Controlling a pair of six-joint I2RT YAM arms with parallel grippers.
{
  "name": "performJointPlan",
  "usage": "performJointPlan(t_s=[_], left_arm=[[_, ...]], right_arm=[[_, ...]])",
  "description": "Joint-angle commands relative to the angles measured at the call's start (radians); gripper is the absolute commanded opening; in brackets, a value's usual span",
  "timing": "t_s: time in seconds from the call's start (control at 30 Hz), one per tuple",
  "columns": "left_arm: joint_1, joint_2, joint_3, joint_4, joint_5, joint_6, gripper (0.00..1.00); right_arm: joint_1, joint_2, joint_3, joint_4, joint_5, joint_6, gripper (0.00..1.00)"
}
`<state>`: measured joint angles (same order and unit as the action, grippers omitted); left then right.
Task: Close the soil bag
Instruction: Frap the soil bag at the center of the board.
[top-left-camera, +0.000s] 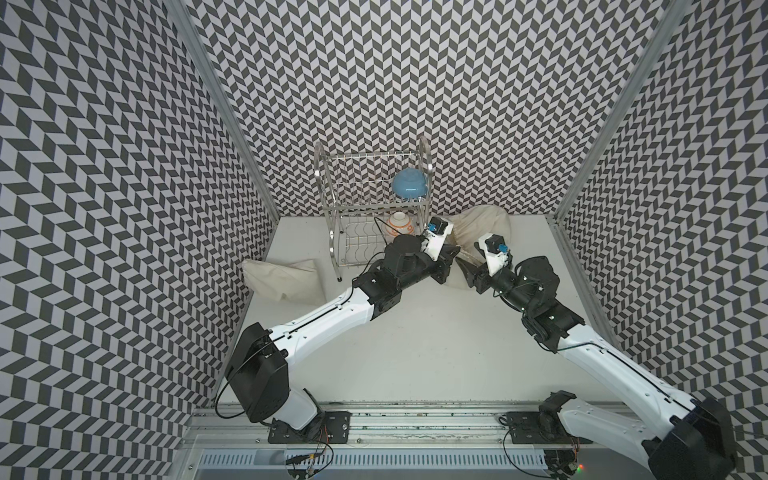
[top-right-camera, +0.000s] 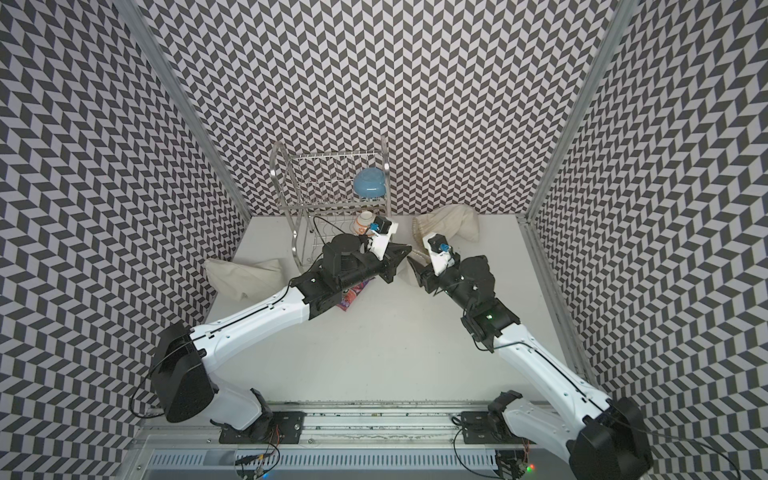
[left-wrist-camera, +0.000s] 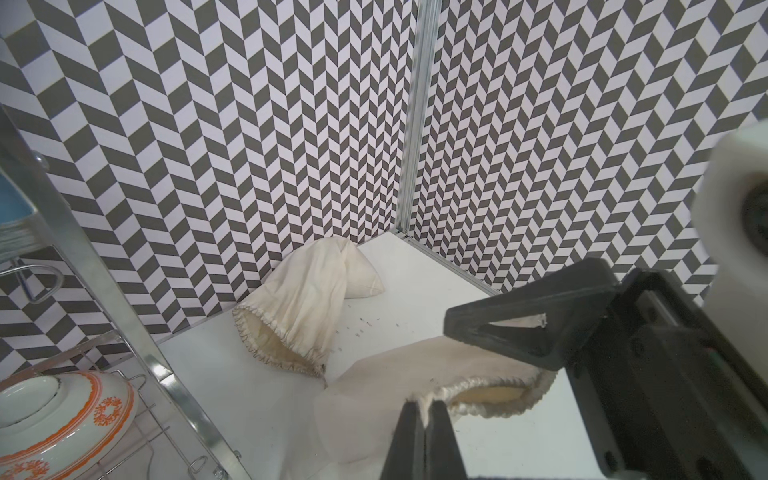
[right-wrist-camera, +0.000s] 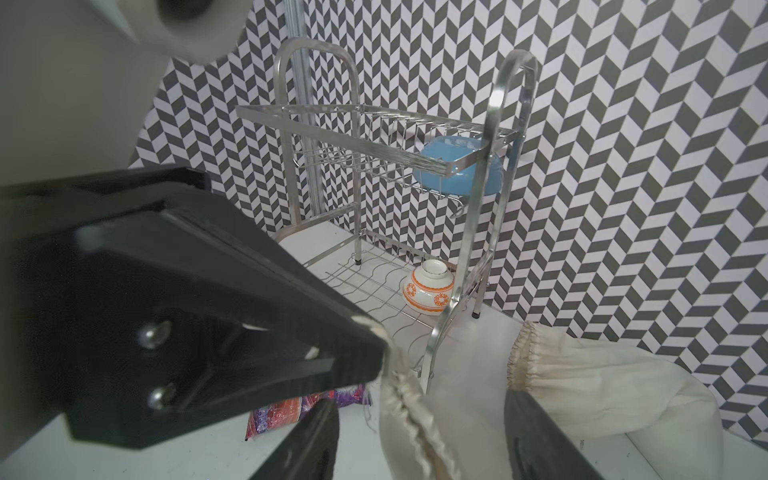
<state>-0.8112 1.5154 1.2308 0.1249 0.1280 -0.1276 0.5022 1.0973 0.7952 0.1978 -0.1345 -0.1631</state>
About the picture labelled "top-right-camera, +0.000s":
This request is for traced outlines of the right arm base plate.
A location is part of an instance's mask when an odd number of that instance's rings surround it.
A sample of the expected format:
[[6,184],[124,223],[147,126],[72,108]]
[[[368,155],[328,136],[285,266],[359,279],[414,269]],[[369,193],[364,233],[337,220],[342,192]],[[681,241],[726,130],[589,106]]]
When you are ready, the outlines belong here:
[[487,411],[463,411],[459,415],[463,432],[461,437],[468,445],[522,445],[524,440],[511,433],[504,420],[496,413]]

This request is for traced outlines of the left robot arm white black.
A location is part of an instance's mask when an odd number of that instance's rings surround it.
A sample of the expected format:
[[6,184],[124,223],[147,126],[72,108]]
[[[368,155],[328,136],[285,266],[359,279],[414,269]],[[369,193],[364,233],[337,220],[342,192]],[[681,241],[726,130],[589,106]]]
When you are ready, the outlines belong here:
[[221,379],[218,370],[258,342],[332,309],[360,283],[376,276],[392,282],[411,251],[386,235],[338,234],[273,296],[216,322],[166,328],[148,373],[165,420],[201,417],[238,434],[265,436],[272,412],[261,393]]

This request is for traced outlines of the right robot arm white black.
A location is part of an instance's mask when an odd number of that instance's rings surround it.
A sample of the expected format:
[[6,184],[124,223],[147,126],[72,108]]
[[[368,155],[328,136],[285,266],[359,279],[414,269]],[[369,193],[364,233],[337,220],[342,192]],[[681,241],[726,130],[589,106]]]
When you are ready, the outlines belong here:
[[454,258],[440,269],[410,260],[417,284],[444,293],[462,310],[472,340],[511,365],[551,406],[541,409],[509,391],[490,408],[514,436],[566,462],[578,479],[640,479],[653,465],[639,406],[612,399],[558,360],[495,294],[485,256]]

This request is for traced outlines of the beige cloth bag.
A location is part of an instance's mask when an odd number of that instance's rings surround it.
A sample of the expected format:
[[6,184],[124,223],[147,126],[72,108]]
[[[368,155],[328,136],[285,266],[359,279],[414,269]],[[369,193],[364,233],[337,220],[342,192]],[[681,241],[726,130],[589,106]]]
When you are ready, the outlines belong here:
[[252,265],[208,259],[204,262],[204,269],[216,292],[232,300],[262,301],[285,286],[278,259]]
[[458,236],[477,243],[480,239],[479,214],[469,205],[452,204],[413,218],[412,235],[418,245],[422,246],[423,239],[430,233],[444,235],[447,239]]

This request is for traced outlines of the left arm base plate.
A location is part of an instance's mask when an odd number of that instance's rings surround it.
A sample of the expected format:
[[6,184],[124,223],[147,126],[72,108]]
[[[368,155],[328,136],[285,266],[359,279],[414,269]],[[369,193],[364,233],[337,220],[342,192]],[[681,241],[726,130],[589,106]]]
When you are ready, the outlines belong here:
[[277,411],[259,417],[252,426],[238,431],[223,427],[220,444],[298,444],[304,428],[306,413],[302,411]]

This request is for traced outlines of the beige drawstring bag front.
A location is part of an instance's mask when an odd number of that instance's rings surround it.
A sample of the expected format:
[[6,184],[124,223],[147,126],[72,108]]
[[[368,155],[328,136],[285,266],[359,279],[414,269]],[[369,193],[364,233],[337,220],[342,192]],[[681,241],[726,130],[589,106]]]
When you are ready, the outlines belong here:
[[429,260],[421,252],[411,251],[398,266],[396,279],[409,286],[418,287],[418,275],[414,271],[412,263],[419,267],[425,267]]

